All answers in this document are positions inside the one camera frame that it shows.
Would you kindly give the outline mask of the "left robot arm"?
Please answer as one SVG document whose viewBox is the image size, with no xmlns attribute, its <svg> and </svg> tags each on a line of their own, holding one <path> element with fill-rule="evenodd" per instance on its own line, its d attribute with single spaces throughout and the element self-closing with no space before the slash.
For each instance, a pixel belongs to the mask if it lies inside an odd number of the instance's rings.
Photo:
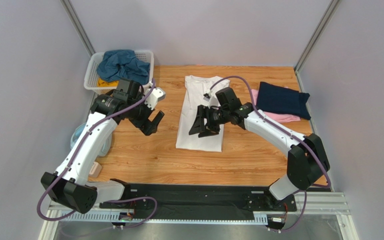
<svg viewBox="0 0 384 240">
<path fill-rule="evenodd" d="M 81 214 L 89 212 L 95 204 L 120 200 L 126 183 L 117 179 L 89 182 L 90 170 L 121 121 L 129 120 L 146 136 L 156 133 L 164 113 L 159 111 L 153 120 L 149 117 L 165 96 L 155 80 L 149 89 L 144 89 L 136 81 L 121 79 L 116 89 L 96 97 L 70 153 L 54 172 L 45 172 L 41 177 L 45 192 L 36 207 L 39 216 L 45 218 L 41 204 L 46 196 L 73 213 Z"/>
</svg>

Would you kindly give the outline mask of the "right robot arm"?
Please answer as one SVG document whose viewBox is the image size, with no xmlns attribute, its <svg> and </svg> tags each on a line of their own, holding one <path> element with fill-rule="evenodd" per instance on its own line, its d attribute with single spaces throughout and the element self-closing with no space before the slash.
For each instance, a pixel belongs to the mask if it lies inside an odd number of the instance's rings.
<svg viewBox="0 0 384 240">
<path fill-rule="evenodd" d="M 277 204 L 297 191 L 306 191 L 330 170 L 321 138 L 295 132 L 263 114 L 250 102 L 241 103 L 231 87 L 216 92 L 218 105 L 199 105 L 189 135 L 199 138 L 219 134 L 222 125 L 231 123 L 264 138 L 287 157 L 286 174 L 273 182 L 266 200 Z"/>
</svg>

